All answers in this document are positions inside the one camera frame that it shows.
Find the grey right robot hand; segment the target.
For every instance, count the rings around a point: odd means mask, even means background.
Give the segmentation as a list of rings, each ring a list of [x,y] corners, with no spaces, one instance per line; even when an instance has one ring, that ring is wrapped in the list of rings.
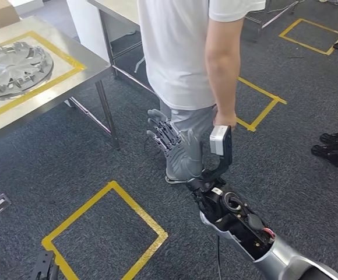
[[[167,183],[184,184],[201,176],[204,165],[201,142],[197,131],[157,109],[150,109],[147,115],[148,123],[155,130],[148,130],[146,134],[163,152]]]

